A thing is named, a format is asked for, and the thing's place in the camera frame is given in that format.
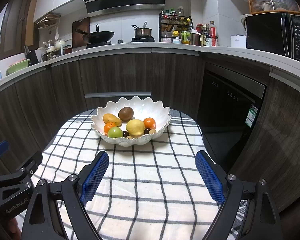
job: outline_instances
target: green and white sticker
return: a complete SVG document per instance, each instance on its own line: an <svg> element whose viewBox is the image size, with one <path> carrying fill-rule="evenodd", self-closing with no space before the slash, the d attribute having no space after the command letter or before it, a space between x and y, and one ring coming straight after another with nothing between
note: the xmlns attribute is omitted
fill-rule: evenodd
<svg viewBox="0 0 300 240"><path fill-rule="evenodd" d="M257 113L253 111L251 108L249 109L248 116L246 119L246 124L251 128L254 119L256 118Z"/></svg>

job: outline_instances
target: wooden cutting board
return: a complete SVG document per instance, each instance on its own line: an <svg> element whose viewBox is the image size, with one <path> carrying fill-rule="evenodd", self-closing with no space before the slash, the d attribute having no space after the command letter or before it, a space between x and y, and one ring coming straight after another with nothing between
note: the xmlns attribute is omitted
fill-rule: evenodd
<svg viewBox="0 0 300 240"><path fill-rule="evenodd" d="M76 33L74 29L80 29L87 33L90 33L90 18L85 18L81 21L76 21L72 23L72 48L78 48L87 45L83 40L83 34Z"/></svg>

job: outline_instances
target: bowl rim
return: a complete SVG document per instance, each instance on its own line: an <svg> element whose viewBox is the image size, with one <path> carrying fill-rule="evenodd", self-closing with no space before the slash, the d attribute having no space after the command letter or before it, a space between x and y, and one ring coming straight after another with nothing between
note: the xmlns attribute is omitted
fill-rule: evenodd
<svg viewBox="0 0 300 240"><path fill-rule="evenodd" d="M126 139L126 140L128 140L128 141L132 141L132 140L135 140L135 139L136 139L136 140L137 140L137 139L140 139L140 138L142 138L142 137L146 137L146 136L150 136L150 137L151 137L152 135L154 135L154 134L144 134L144 135L142 135L142 136L140 136L140 137L138 137L138 138L132 138L132 139L128 139L128 138L125 138L125 137L111 138L111 137L105 135L104 133L99 132L98 130L96 130L96 129L93 127L93 125L95 124L95 122L94 122L94 120L93 120L92 117L93 117L93 116L98 116L99 109L106 109L106 108L108 107L108 104L109 104L110 102L116 104L116 103L118 103L118 102L120 101L120 99L122 99L122 98L124 98L124 97L119 98L119 100L118 100L117 102L108 101L105 107L99 106L99 107L97 108L97 114L91 116L91 120L92 120L92 122L93 122L93 123L91 124L91 127L93 128L93 130L94 130L96 133L98 133L100 136L103 135L103 136L106 136L107 138L113 139L113 140L117 140L117 139L122 140L122 139L124 138L124 139ZM133 100L134 98L137 98L137 99L139 99L140 101L145 101L147 98L150 98L151 101L152 101L153 103L160 102L160 103L162 104L162 107L163 107L163 102L162 102L161 100L154 102L154 101L152 100L151 97L147 97L147 98L145 98L145 99L141 99L141 98L138 97L138 96L134 96L134 97L131 98L131 99L127 99L127 98L124 98L124 99L126 99L127 101L131 101L131 100ZM168 113L170 113L170 107L169 107L169 106L163 107L163 109L166 109L166 108L169 110ZM167 121L167 122L164 124L164 126L163 126L160 130L158 130L156 133L159 133L161 130L166 129L167 126L170 124L171 119L172 119L172 116L171 116L170 114L168 114L168 121Z"/></svg>

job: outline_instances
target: built-in dishwasher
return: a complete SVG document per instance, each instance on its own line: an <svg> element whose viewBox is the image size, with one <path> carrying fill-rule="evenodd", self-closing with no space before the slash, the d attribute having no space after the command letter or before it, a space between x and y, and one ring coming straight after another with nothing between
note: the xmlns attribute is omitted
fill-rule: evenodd
<svg viewBox="0 0 300 240"><path fill-rule="evenodd" d="M206 64L197 122L208 154L226 172L251 134L265 91L251 78Z"/></svg>

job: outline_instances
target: pot handle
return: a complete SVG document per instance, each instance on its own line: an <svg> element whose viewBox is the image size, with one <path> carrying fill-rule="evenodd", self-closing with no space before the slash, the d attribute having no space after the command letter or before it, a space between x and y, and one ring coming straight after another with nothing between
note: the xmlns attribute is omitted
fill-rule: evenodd
<svg viewBox="0 0 300 240"><path fill-rule="evenodd" d="M89 35L89 33L85 32L85 31L83 31L83 30L80 30L80 29L74 29L74 31L75 31L76 33L80 33L80 34L84 34L84 35Z"/></svg>

